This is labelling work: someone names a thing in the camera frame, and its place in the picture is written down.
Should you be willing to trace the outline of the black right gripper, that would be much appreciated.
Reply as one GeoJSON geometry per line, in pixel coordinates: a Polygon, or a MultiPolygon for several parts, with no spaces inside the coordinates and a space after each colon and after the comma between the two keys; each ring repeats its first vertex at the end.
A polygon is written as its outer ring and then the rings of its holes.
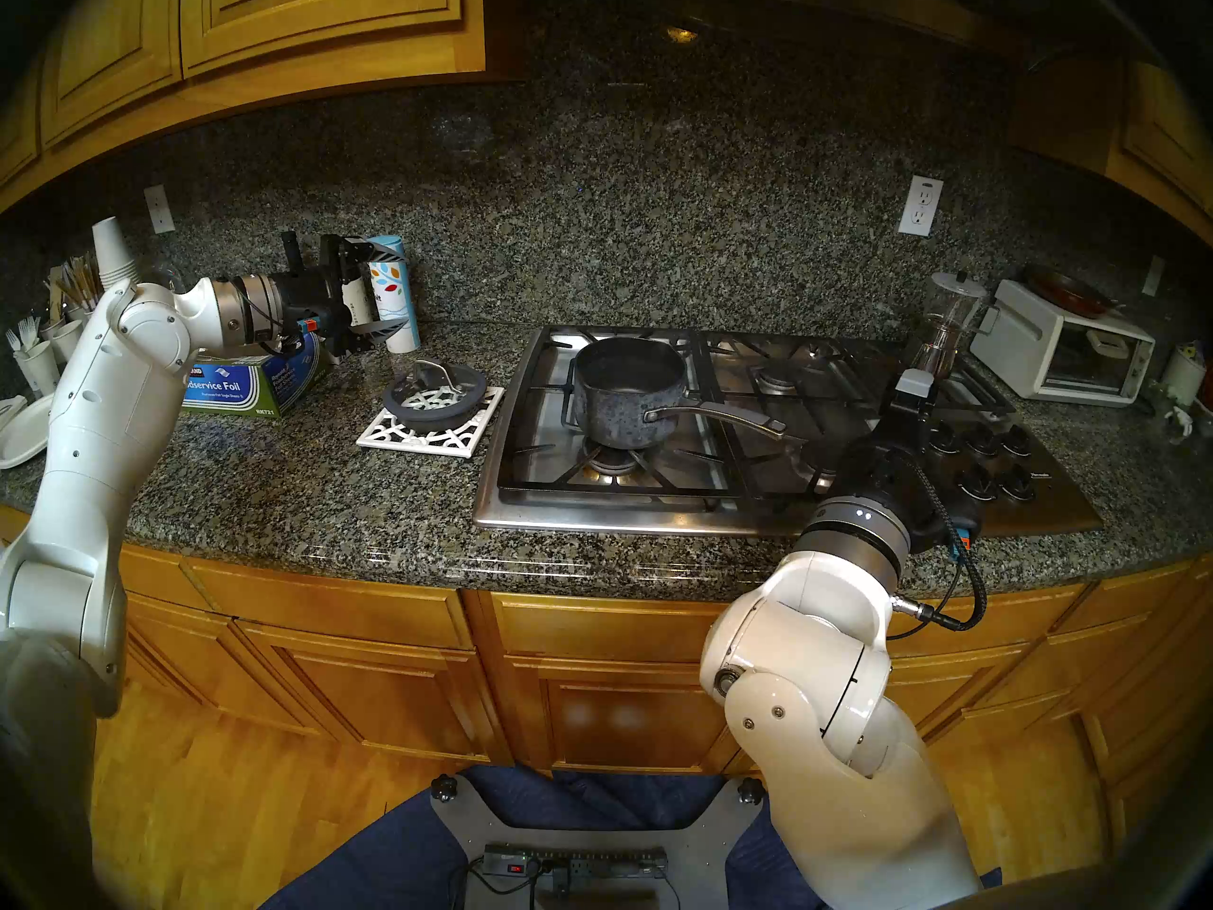
{"type": "Polygon", "coordinates": [[[951,544],[947,524],[972,540],[980,536],[984,506],[966,491],[945,489],[928,456],[933,400],[885,400],[867,436],[849,442],[839,457],[833,496],[867,499],[909,533],[911,551],[951,544]]]}

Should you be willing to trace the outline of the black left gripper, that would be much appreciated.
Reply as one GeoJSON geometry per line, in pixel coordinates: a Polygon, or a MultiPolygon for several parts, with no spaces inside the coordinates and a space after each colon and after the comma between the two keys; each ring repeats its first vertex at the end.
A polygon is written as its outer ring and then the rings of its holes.
{"type": "Polygon", "coordinates": [[[321,340],[335,358],[365,352],[365,342],[382,343],[402,330],[404,319],[355,324],[344,301],[343,289],[360,281],[359,265],[405,262],[399,237],[320,237],[319,263],[303,263],[297,237],[281,237],[287,269],[270,275],[279,300],[272,318],[277,328],[270,337],[270,354],[291,358],[303,349],[304,335],[321,340]]]}

